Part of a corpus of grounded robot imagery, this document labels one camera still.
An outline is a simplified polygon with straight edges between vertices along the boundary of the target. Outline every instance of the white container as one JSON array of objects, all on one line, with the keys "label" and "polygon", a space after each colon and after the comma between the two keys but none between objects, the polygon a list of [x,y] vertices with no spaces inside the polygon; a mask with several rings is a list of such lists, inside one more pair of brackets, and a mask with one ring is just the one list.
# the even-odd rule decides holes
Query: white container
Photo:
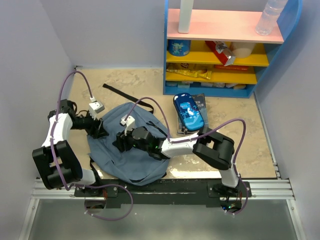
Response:
[{"label": "white container", "polygon": [[213,87],[214,83],[213,82],[201,82],[202,87]]},{"label": "white container", "polygon": [[230,50],[233,52],[236,58],[244,59],[250,56],[255,48],[255,42],[232,42]]},{"label": "white container", "polygon": [[215,88],[224,88],[225,85],[226,84],[224,82],[214,82],[213,83],[213,87],[215,87]]},{"label": "white container", "polygon": [[255,27],[255,32],[262,36],[269,35],[274,26],[277,25],[277,20],[287,2],[288,0],[269,0],[266,3],[260,20]]},{"label": "white container", "polygon": [[190,88],[190,83],[179,81],[178,88],[179,89],[188,89],[188,88]]},{"label": "white container", "polygon": [[178,27],[178,32],[181,34],[189,33],[191,13],[192,13],[193,6],[194,6],[194,0],[181,0],[179,27]]}]

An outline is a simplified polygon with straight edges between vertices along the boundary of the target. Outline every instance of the white wall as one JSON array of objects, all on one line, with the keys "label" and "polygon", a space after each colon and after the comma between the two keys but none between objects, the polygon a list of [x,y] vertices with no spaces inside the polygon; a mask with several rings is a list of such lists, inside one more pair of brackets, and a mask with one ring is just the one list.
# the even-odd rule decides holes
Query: white wall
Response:
[{"label": "white wall", "polygon": [[[40,0],[71,62],[162,67],[165,0]],[[263,11],[267,0],[195,0],[195,9]],[[179,0],[169,0],[180,8]]]},{"label": "white wall", "polygon": [[319,27],[319,0],[304,0],[295,33],[256,91],[281,176],[291,180],[309,240],[320,238]]},{"label": "white wall", "polygon": [[16,240],[20,235],[38,175],[31,153],[46,137],[47,115],[55,108],[60,83],[71,69],[38,0],[0,1],[2,240]]}]

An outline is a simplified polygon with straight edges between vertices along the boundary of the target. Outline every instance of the black strap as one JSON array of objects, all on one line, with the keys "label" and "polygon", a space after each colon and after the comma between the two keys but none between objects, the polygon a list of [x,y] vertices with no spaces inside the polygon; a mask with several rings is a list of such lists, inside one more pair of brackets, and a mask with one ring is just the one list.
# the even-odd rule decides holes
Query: black strap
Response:
[{"label": "black strap", "polygon": [[163,135],[165,135],[165,137],[168,137],[168,135],[167,135],[160,127],[158,127],[157,125],[155,125],[152,121],[148,121],[148,122],[146,122],[146,124],[149,125],[149,126],[155,127],[156,129],[158,129],[158,131],[159,131],[160,133],[162,133]]},{"label": "black strap", "polygon": [[94,177],[95,177],[95,182],[97,183],[98,186],[102,186],[103,183],[101,181],[101,178],[98,174],[98,171],[96,170],[96,168],[94,167],[94,165],[92,163],[94,163],[95,161],[90,157],[90,167],[94,173]]},{"label": "black strap", "polygon": [[[123,91],[120,91],[120,90],[118,90],[118,89],[114,88],[113,86],[110,86],[110,85],[108,85],[106,83],[104,83],[102,87],[104,87],[106,89],[109,89],[112,92],[114,92],[116,94],[119,94],[120,96],[122,96],[122,97],[124,97],[124,98],[126,98],[126,99],[128,99],[128,100],[130,100],[130,101],[132,101],[134,103],[139,100],[139,99],[135,98],[134,96],[128,95],[128,94],[124,93]],[[138,104],[141,105],[141,106],[147,107],[147,108],[151,108],[152,110],[150,110],[149,113],[154,114],[154,110],[155,109],[151,104],[146,103],[144,101],[140,101]]]}]

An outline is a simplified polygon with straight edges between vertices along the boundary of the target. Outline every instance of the yellow wrapper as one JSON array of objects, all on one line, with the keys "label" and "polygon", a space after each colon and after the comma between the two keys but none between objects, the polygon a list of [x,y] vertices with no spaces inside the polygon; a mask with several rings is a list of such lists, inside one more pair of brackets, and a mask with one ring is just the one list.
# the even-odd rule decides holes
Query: yellow wrapper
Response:
[{"label": "yellow wrapper", "polygon": [[203,78],[210,80],[212,66],[194,63],[169,63],[166,71],[192,78]]}]

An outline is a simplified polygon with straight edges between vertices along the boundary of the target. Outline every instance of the backpack strap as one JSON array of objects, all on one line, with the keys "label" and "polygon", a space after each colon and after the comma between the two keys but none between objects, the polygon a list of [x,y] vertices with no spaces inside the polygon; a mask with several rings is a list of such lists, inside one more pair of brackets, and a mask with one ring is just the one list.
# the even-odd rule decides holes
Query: backpack strap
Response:
[{"label": "backpack strap", "polygon": [[[104,88],[106,88],[106,89],[109,89],[109,90],[111,90],[112,92],[114,92],[114,93],[116,93],[116,94],[119,94],[120,96],[122,96],[122,97],[124,97],[124,98],[126,98],[126,99],[128,99],[128,100],[130,100],[130,101],[132,101],[132,102],[134,102],[134,103],[139,100],[139,99],[135,98],[134,96],[131,96],[131,95],[129,95],[129,94],[126,94],[126,93],[124,93],[123,91],[120,91],[120,90],[118,90],[118,89],[114,88],[113,86],[110,86],[110,85],[108,85],[108,84],[106,84],[106,83],[104,83],[102,87],[104,87]],[[154,114],[154,110],[155,110],[155,109],[154,109],[154,107],[153,107],[151,104],[146,103],[146,102],[144,102],[144,101],[140,101],[138,104],[141,105],[141,106],[147,107],[147,108],[151,108],[151,110],[148,111],[148,112]]]},{"label": "backpack strap", "polygon": [[149,126],[153,126],[154,128],[158,129],[158,131],[160,133],[162,133],[163,135],[165,135],[165,137],[168,137],[168,135],[160,128],[158,127],[157,125],[155,125],[152,121],[148,121],[146,122],[145,124],[149,125]]}]

